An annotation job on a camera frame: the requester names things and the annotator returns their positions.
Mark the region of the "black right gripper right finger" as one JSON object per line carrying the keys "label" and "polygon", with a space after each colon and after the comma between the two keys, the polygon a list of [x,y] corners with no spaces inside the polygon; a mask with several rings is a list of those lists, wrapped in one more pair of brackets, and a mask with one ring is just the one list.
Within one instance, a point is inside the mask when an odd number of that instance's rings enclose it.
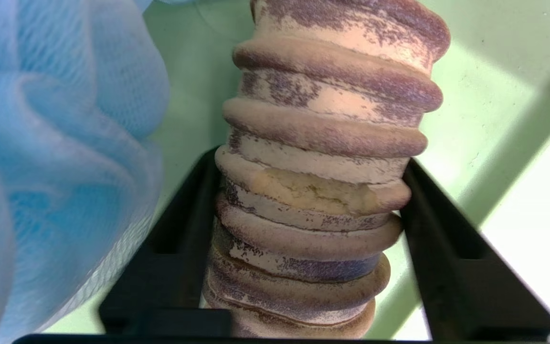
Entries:
{"label": "black right gripper right finger", "polygon": [[545,342],[550,312],[421,165],[404,170],[400,211],[434,341]]}

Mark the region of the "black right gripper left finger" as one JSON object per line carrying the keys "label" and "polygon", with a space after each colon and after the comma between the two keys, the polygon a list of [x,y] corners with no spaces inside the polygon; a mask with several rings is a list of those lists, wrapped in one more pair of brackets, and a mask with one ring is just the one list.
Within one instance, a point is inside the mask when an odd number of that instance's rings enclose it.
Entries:
{"label": "black right gripper left finger", "polygon": [[221,174],[205,152],[101,303],[108,335],[229,335],[228,311],[201,309]]}

